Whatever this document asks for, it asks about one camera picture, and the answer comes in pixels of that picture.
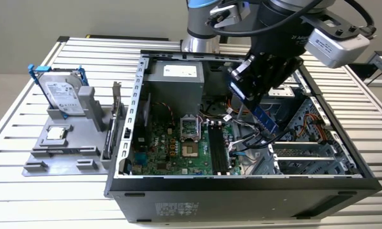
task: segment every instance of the black cable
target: black cable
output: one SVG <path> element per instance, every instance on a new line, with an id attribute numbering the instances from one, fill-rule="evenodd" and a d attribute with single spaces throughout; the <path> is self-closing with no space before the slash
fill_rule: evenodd
<path id="1" fill-rule="evenodd" d="M 369 86 L 369 85 L 372 84 L 372 82 L 374 82 L 374 80 L 376 80 L 380 76 L 382 76 L 382 73 L 381 73 L 380 75 L 377 75 L 376 78 L 373 78 L 373 80 L 366 84 L 366 86 Z"/>
<path id="2" fill-rule="evenodd" d="M 374 19 L 372 18 L 372 15 L 369 12 L 365 10 L 365 8 L 360 5 L 356 0 L 345 0 L 345 2 L 357 10 L 357 12 L 361 14 L 362 18 L 368 22 L 368 26 L 374 26 L 376 22 Z"/>
<path id="3" fill-rule="evenodd" d="M 274 137 L 271 140 L 269 140 L 267 142 L 265 142 L 263 144 L 261 145 L 250 145 L 247 146 L 249 149 L 263 149 L 267 147 L 269 144 L 271 144 L 273 142 L 281 140 L 281 138 L 290 132 L 293 132 L 294 130 L 293 129 L 286 129 L 277 137 Z"/>
<path id="4" fill-rule="evenodd" d="M 278 29 L 279 27 L 285 26 L 287 23 L 290 23 L 293 20 L 298 19 L 301 16 L 303 16 L 319 3 L 322 0 L 313 0 L 313 2 L 305 6 L 299 11 L 297 11 L 294 14 L 291 14 L 289 17 L 286 17 L 285 20 L 279 21 L 277 24 L 262 28 L 259 30 L 254 31 L 223 31 L 216 29 L 214 26 L 214 23 L 210 23 L 214 33 L 220 36 L 229 36 L 229 37 L 254 37 L 259 36 L 263 33 L 267 33 L 273 31 L 274 29 Z"/>
<path id="5" fill-rule="evenodd" d="M 360 3 L 356 0 L 345 0 L 345 2 L 357 10 L 357 12 L 361 14 L 364 20 L 366 21 L 368 25 L 366 27 L 360 27 L 360 30 L 365 33 L 364 36 L 373 39 L 373 35 L 377 31 L 377 28 L 374 27 L 376 22 L 369 14 L 369 12 L 365 10 L 365 8 L 360 5 Z"/>

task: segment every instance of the wire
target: wire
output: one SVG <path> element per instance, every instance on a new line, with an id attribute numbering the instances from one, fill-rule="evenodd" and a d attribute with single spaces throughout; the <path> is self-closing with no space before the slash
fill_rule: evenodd
<path id="1" fill-rule="evenodd" d="M 223 31 L 216 29 L 214 26 L 215 24 L 211 22 L 208 25 L 211 26 L 214 33 L 220 36 L 229 36 L 229 37 L 254 37 L 259 36 L 279 27 L 285 26 L 287 23 L 290 23 L 293 20 L 298 19 L 301 16 L 303 16 L 323 0 L 313 0 L 311 3 L 305 6 L 299 11 L 297 11 L 294 14 L 291 14 L 289 17 L 286 17 L 285 20 L 279 21 L 277 24 L 262 28 L 259 30 L 254 31 Z"/>
<path id="2" fill-rule="evenodd" d="M 253 159 L 249 155 L 246 155 L 246 153 L 245 152 L 234 152 L 233 153 L 233 155 L 237 155 L 237 156 L 246 156 L 247 157 L 247 159 L 249 160 L 251 160 L 251 161 L 257 161 L 257 159 Z"/>
<path id="3" fill-rule="evenodd" d="M 233 109 L 233 111 L 234 111 L 237 114 L 239 114 L 239 109 L 237 109 L 237 110 L 235 110 L 235 109 L 233 108 L 233 106 L 231 106 L 231 100 L 230 100 L 230 99 L 229 99 L 229 103 L 227 103 L 227 105 L 229 105 L 229 108 L 231 108 L 231 109 Z"/>
<path id="4" fill-rule="evenodd" d="M 250 146 L 246 146 L 246 149 L 243 150 L 239 150 L 241 152 L 242 151 L 246 151 L 249 149 L 263 149 L 267 147 L 269 144 L 271 144 L 273 142 L 281 140 L 281 138 L 287 134 L 287 133 L 293 133 L 294 130 L 293 129 L 286 129 L 282 133 L 279 133 L 279 135 L 277 135 L 273 139 L 270 139 L 267 142 L 265 142 L 263 144 L 261 145 L 250 145 Z"/>
<path id="5" fill-rule="evenodd" d="M 369 86 L 369 85 L 372 84 L 372 82 L 374 82 L 374 80 L 376 80 L 380 76 L 382 76 L 382 73 L 378 74 L 378 75 L 376 76 L 376 78 L 372 79 L 372 81 L 366 84 L 366 86 Z"/>
<path id="6" fill-rule="evenodd" d="M 365 8 L 360 5 L 356 0 L 343 0 L 346 3 L 350 4 L 350 6 L 357 10 L 357 12 L 361 14 L 362 18 L 365 19 L 368 26 L 374 26 L 376 22 L 374 19 L 372 18 L 372 15 L 369 12 L 365 10 Z"/>
<path id="7" fill-rule="evenodd" d="M 372 40 L 374 38 L 373 35 L 377 31 L 377 28 L 374 27 L 376 22 L 372 15 L 356 0 L 345 0 L 345 2 L 357 10 L 364 20 L 366 21 L 366 27 L 360 27 L 360 30 L 365 33 L 364 36 Z"/>
<path id="8" fill-rule="evenodd" d="M 319 120 L 318 117 L 317 117 L 317 115 L 314 115 L 314 114 L 311 114 L 311 113 L 305 114 L 305 117 L 303 117 L 303 127 L 302 127 L 302 129 L 301 129 L 301 132 L 299 132 L 299 134 L 298 134 L 298 137 L 302 136 L 302 134 L 305 133 L 306 126 L 307 126 L 307 119 L 306 119 L 307 117 L 310 117 L 310 119 L 311 119 L 313 121 Z M 318 130 L 319 137 L 321 137 L 323 140 L 326 140 L 326 139 L 327 139 L 327 136 L 326 136 L 326 133 L 325 133 L 323 130 L 322 130 L 322 127 L 321 127 L 319 125 L 315 125 L 315 128 L 317 128 L 317 130 Z"/>
<path id="9" fill-rule="evenodd" d="M 176 125 L 175 122 L 174 122 L 174 114 L 172 114 L 172 110 L 170 108 L 170 106 L 166 104 L 166 103 L 154 103 L 152 105 L 163 105 L 167 107 L 168 111 L 170 111 L 170 114 L 171 114 L 171 122 L 172 122 L 172 125 Z"/>
<path id="10" fill-rule="evenodd" d="M 250 166 L 245 169 L 245 171 L 243 171 L 245 175 L 249 175 L 249 174 L 246 174 L 246 172 L 247 172 L 249 168 L 251 168 L 251 166 L 255 165 L 257 163 L 258 163 L 258 161 L 255 161 L 253 164 L 250 164 Z"/>

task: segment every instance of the white wall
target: white wall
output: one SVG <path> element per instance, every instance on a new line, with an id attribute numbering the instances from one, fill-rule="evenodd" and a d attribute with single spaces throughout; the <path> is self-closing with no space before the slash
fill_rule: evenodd
<path id="1" fill-rule="evenodd" d="M 373 50 L 382 50 L 382 0 L 358 2 L 373 14 L 378 27 L 378 39 L 365 59 Z M 342 0 L 331 9 L 364 24 Z M 0 0 L 0 73 L 25 73 L 29 63 L 40 64 L 60 35 L 148 36 L 176 41 L 184 38 L 186 29 L 184 0 Z M 249 39 L 231 42 L 249 44 Z"/>

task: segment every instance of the aluminum extrusion table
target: aluminum extrusion table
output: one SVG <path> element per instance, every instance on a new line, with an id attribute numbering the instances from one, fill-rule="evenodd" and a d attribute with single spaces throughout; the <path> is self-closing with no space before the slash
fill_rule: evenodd
<path id="1" fill-rule="evenodd" d="M 87 70 L 95 98 L 112 104 L 112 84 L 122 82 L 127 104 L 140 49 L 179 50 L 179 42 L 69 38 L 57 42 L 41 65 Z M 220 52 L 245 54 L 245 45 Z M 382 104 L 349 67 L 329 69 L 310 54 L 305 65 L 334 113 L 382 184 Z M 382 229 L 382 191 L 321 221 L 128 224 L 114 200 L 103 197 L 107 175 L 23 177 L 48 118 L 47 101 L 29 81 L 0 121 L 0 228 L 302 228 Z"/>

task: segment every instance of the printed label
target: printed label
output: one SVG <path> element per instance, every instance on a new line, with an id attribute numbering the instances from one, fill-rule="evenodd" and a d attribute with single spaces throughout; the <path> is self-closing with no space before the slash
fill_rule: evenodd
<path id="1" fill-rule="evenodd" d="M 223 117 L 223 120 L 227 122 L 230 121 L 230 119 L 233 118 L 233 116 L 230 114 L 227 114 L 225 117 Z"/>
<path id="2" fill-rule="evenodd" d="M 57 108 L 68 115 L 84 115 L 72 85 L 60 82 L 47 82 L 45 86 Z"/>
<path id="3" fill-rule="evenodd" d="M 159 216 L 195 216 L 199 203 L 155 203 Z"/>
<path id="4" fill-rule="evenodd" d="M 166 65 L 163 76 L 196 77 L 196 66 Z"/>
<path id="5" fill-rule="evenodd" d="M 233 113 L 233 111 L 234 111 L 234 110 L 229 107 L 229 109 L 227 109 L 227 113 L 229 113 L 229 114 L 231 114 L 231 113 Z"/>

